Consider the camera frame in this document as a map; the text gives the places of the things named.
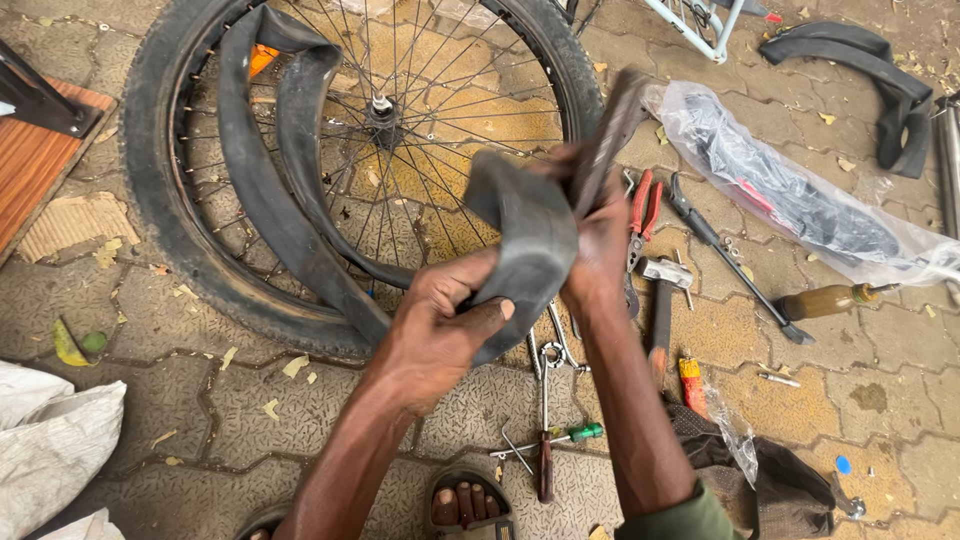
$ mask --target wooden board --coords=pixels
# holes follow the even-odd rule
[[[65,97],[104,112],[79,139],[0,116],[0,264],[63,183],[116,108],[113,98],[56,79],[47,79]]]

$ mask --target bicycle frame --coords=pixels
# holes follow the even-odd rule
[[[680,7],[679,17],[673,12],[673,3],[675,1]],[[693,30],[687,26],[686,16],[684,14],[685,1],[688,1],[690,5],[699,7],[703,9],[704,12],[709,13],[709,19],[707,20],[707,23],[713,30],[714,35],[717,37],[717,44],[715,47],[710,47],[709,43],[700,37],[696,30]],[[736,18],[740,15],[740,10],[743,8],[744,0],[733,0],[733,5],[730,8],[730,15],[727,16],[726,22],[721,22],[720,17],[717,16],[716,4],[710,3],[708,5],[702,0],[644,0],[644,2],[653,8],[655,12],[659,13],[664,20],[673,25],[678,32],[684,35],[687,41],[692,43],[693,46],[700,50],[700,52],[703,53],[707,58],[716,63],[723,63],[727,61],[727,40],[730,39],[730,34],[733,31],[733,24],[736,23]]]

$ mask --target tiled floor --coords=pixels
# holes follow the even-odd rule
[[[415,1],[400,5],[398,19],[412,18],[407,10]],[[163,4],[4,0],[0,37],[43,74],[120,98],[132,57]],[[580,15],[591,5],[583,0]],[[922,67],[920,77],[938,95],[944,93],[941,80],[960,86],[945,73],[960,66],[960,39],[953,28],[960,5],[780,0],[770,6],[786,24],[802,22],[800,11],[807,8],[808,20],[848,20],[880,32],[904,55],[906,68]],[[712,65],[632,0],[606,0],[582,42],[592,61],[608,65],[597,73],[605,94],[616,71],[628,64],[665,82],[706,84],[739,122],[792,160],[894,215],[929,229],[942,227],[932,153],[919,180],[885,175],[877,167],[872,133],[878,100],[869,81],[826,61],[771,66],[756,47],[765,32],[776,29],[758,19],[741,21],[729,45],[731,60],[723,65]],[[99,30],[101,22],[109,30]],[[372,38],[381,38],[376,32]],[[486,61],[488,46],[505,45],[492,38],[471,62]],[[473,90],[472,99],[491,88],[503,92],[521,84],[519,68],[497,66],[499,79],[478,84],[485,89]],[[516,107],[533,105],[536,100],[516,102]],[[828,126],[818,112],[836,115],[837,121]],[[115,123],[111,118],[108,125]],[[658,125],[645,122],[620,160],[633,168],[654,168],[659,179],[681,170],[684,191],[721,234],[734,238],[762,291],[777,296],[848,282],[736,207],[683,163],[672,146],[659,145]],[[551,129],[528,127],[529,133]],[[92,145],[58,196],[107,190],[127,200],[118,145],[117,136]],[[856,168],[841,170],[837,158]],[[870,188],[877,176],[893,182],[879,199]],[[142,227],[135,215],[132,220]],[[842,521],[837,536],[960,538],[960,311],[946,289],[905,288],[875,306],[805,321],[800,326],[818,342],[800,347],[761,315],[743,285],[676,215],[665,209],[658,227],[647,254],[679,249],[697,277],[692,287],[696,310],[688,311],[684,299],[675,297],[671,348],[690,348],[713,386],[756,433],[794,449],[825,473],[840,454],[853,463],[843,487],[863,497],[868,512],[861,522]],[[135,250],[126,246],[108,269],[98,268],[90,247],[38,264],[13,257],[0,270],[0,298],[6,300],[0,310],[1,357],[56,373],[79,388],[117,379],[129,385],[117,451],[58,522],[106,505],[128,538],[230,538],[255,510],[291,498],[356,384],[359,366],[355,360],[311,356],[310,365],[290,381],[280,370],[301,351],[240,327],[202,301],[171,295],[180,282],[176,275],[158,276],[149,269],[164,262],[149,241]],[[118,312],[126,323],[115,323]],[[62,364],[47,338],[55,314],[74,333],[105,331],[108,356],[92,368]],[[568,323],[565,312],[564,320]],[[541,342],[553,339],[547,318],[536,328]],[[582,358],[580,344],[571,341]],[[220,371],[220,358],[230,347],[238,352]],[[759,379],[760,364],[786,366],[802,386]],[[316,383],[306,382],[309,373],[317,374]],[[589,374],[567,371],[553,378],[552,386],[551,416],[558,425],[601,421]],[[271,399],[279,403],[278,422],[261,410]],[[471,372],[434,414],[411,428],[365,536],[422,537],[419,504],[429,475],[457,461],[492,470],[496,460],[483,451],[501,446],[504,418],[512,418],[516,439],[532,438],[537,409],[525,346]],[[151,449],[155,438],[173,429],[175,436]],[[168,465],[169,456],[181,463]],[[504,466],[504,486],[517,506],[524,537],[583,539],[595,524],[615,527],[620,516],[606,441],[564,446],[555,460],[558,500],[549,506],[536,503],[533,482],[515,460]],[[870,467],[874,476],[867,474]]]

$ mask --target foot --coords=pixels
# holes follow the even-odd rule
[[[473,522],[499,517],[500,513],[500,506],[492,496],[484,493],[482,485],[470,485],[465,481],[458,483],[456,488],[438,489],[430,506],[434,525],[444,527],[459,524],[467,528]]]

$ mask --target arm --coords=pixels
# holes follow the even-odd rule
[[[624,308],[628,209],[619,175],[618,168],[611,173],[600,208],[578,224],[580,253],[561,294],[584,335],[620,506],[630,520],[689,500],[696,478]]]
[[[483,250],[418,272],[272,540],[360,536],[410,424],[433,410],[513,316],[513,302],[501,298],[455,312],[495,263],[496,251]]]

